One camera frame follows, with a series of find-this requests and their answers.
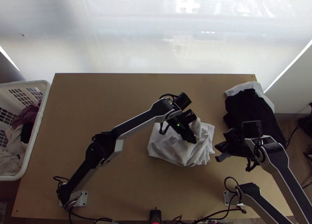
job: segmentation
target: purple cloth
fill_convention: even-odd
[[[23,109],[20,115],[13,120],[13,129],[15,130],[19,125],[24,125],[25,123],[35,123],[40,104],[41,100],[38,105],[32,104]]]

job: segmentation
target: black cloth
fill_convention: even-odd
[[[26,144],[29,142],[33,127],[34,127],[33,123],[25,123],[23,125],[22,131],[21,131],[21,141],[22,142],[24,142]]]
[[[312,116],[300,118],[298,120],[298,125],[308,136],[312,138]]]
[[[223,117],[229,128],[242,132],[244,121],[260,120],[264,135],[270,135],[286,148],[286,139],[277,124],[274,113],[265,100],[254,89],[245,89],[225,100],[227,114]]]

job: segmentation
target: wooden tabletop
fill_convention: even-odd
[[[67,219],[68,213],[59,207],[57,182],[52,177],[71,177],[84,160],[94,134],[110,131],[150,109],[162,94],[185,92],[192,100],[189,107],[201,121],[216,127],[213,144],[224,141],[224,91],[253,80],[254,75],[56,74],[12,216]],[[211,155],[210,163],[195,167],[149,157],[151,130],[152,126],[147,127],[125,140],[122,153],[86,184],[87,206],[75,208],[76,213],[148,220],[149,211],[157,207],[163,220],[181,214],[184,220],[199,219],[227,208],[223,181],[232,176],[240,184],[256,183],[269,202],[284,215],[292,215],[274,179],[260,167],[248,173],[247,160],[238,157],[218,163]],[[228,218],[258,217],[251,208],[246,210],[247,214],[230,212]]]

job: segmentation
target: laundry basket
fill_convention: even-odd
[[[32,129],[29,143],[25,152],[21,170],[14,176],[0,176],[0,181],[14,181],[21,178],[27,168],[32,148],[35,144],[37,133],[41,124],[43,111],[46,106],[50,83],[45,80],[39,81],[19,81],[0,84],[0,146],[5,147],[8,140],[5,135],[12,121],[20,112],[31,104],[38,104],[41,100],[40,108]]]

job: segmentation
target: crumpled white fabric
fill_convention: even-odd
[[[21,142],[21,131],[23,125],[15,130],[9,128],[5,131],[8,139],[7,146],[0,147],[0,175],[16,175],[22,166],[28,144]]]
[[[171,127],[165,135],[159,134],[160,124],[154,125],[147,151],[156,157],[179,166],[206,165],[210,162],[209,154],[214,154],[212,139],[215,127],[201,123],[200,118],[189,124],[196,137],[196,144],[184,141]]]
[[[270,108],[272,109],[273,113],[275,110],[274,104],[272,103],[272,101],[266,97],[266,95],[263,93],[263,89],[260,83],[255,82],[255,81],[251,81],[251,82],[247,82],[244,84],[239,84],[236,85],[235,87],[232,87],[231,89],[225,91],[225,94],[227,96],[234,96],[236,95],[238,92],[243,91],[245,89],[255,89],[255,92],[257,93],[257,95],[261,98],[263,98],[265,100],[265,102],[270,106]]]

